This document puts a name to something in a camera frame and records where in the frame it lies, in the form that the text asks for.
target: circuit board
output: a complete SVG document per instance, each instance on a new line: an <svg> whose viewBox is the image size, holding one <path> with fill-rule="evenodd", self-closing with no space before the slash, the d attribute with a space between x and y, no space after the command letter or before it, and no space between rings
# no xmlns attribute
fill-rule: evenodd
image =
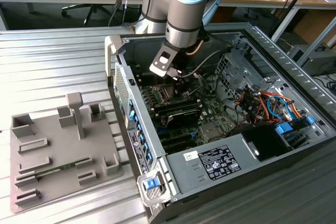
<svg viewBox="0 0 336 224"><path fill-rule="evenodd" d="M178 85L142 86L140 92L167 153L172 154L222 139L236 126L208 81L202 78ZM165 121L192 114L169 128Z"/></svg>

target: office chair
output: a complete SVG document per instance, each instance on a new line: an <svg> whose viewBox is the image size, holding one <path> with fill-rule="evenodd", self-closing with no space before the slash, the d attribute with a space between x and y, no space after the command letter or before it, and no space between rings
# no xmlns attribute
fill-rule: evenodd
<svg viewBox="0 0 336 224"><path fill-rule="evenodd" d="M98 5L98 4L79 4L79 5L70 5L70 6L67 6L67 7L63 7L62 8L62 16L67 17L68 16L68 14L67 14L68 10L79 9L79 8L84 8L84 7L90 7L89 13L86 16L86 19L84 20L84 26L87 26L87 24L88 24L88 22L91 18L92 13L97 13L97 10L100 10L100 11L106 13L107 15L112 16L112 13L109 10L104 8L103 5Z"/></svg>

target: floor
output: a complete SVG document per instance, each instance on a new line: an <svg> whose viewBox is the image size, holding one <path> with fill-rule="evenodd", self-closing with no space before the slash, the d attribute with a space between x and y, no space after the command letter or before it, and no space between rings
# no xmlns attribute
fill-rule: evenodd
<svg viewBox="0 0 336 224"><path fill-rule="evenodd" d="M68 11L67 17L62 17L62 7L71 4L46 4L34 3L34 14L28 12L25 3L3 3L2 10L6 18L10 30L30 30L30 29L52 29L52 28L76 28L83 27L83 22L88 14L89 8L74 9ZM106 9L113 12L113 6L105 6ZM236 8L232 15L231 22L250 22L253 25L260 27L265 33L268 33L276 20L276 17L270 13L271 9L256 9L256 8ZM139 17L138 9L128 8L125 21L134 22ZM93 13L88 23L88 27L103 27L107 26L110 17L101 12ZM122 11L116 13L116 18L112 20L111 26L121 24ZM284 33L283 40L278 41L284 51L288 51L291 45L306 44L299 36L294 33Z"/></svg>

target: white label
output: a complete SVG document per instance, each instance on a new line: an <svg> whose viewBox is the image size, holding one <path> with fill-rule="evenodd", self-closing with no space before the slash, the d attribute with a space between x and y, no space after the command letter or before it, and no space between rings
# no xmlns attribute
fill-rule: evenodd
<svg viewBox="0 0 336 224"><path fill-rule="evenodd" d="M193 152L184 153L183 156L184 156L186 161L189 161L189 160L193 160L195 158L198 158L198 153L197 153L197 151L193 151Z"/></svg>

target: blue latch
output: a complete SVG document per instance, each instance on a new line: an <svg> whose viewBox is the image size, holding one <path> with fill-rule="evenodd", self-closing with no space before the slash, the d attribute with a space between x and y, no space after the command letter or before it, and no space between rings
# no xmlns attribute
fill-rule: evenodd
<svg viewBox="0 0 336 224"><path fill-rule="evenodd" d="M153 157L152 157L152 154L150 152L147 153L147 160L148 160L149 164L151 164L153 162Z"/></svg>
<svg viewBox="0 0 336 224"><path fill-rule="evenodd" d="M158 178L151 178L143 182L145 190L154 189L160 186L160 181Z"/></svg>
<svg viewBox="0 0 336 224"><path fill-rule="evenodd" d="M146 138L143 133L140 134L140 143L143 144L146 141Z"/></svg>
<svg viewBox="0 0 336 224"><path fill-rule="evenodd" d="M148 143L145 143L143 145L143 152L146 154L146 152L149 150Z"/></svg>
<svg viewBox="0 0 336 224"><path fill-rule="evenodd" d="M289 123L281 123L278 125L277 130L280 134L285 134L293 130L292 126Z"/></svg>
<svg viewBox="0 0 336 224"><path fill-rule="evenodd" d="M312 116L308 116L307 117L307 121L310 123L310 124L313 124L315 122L315 119L312 117Z"/></svg>
<svg viewBox="0 0 336 224"><path fill-rule="evenodd" d="M133 119L134 119L134 116L135 116L135 111L132 110L131 113L130 113L130 115L129 115L129 119L130 119L130 120L133 120Z"/></svg>

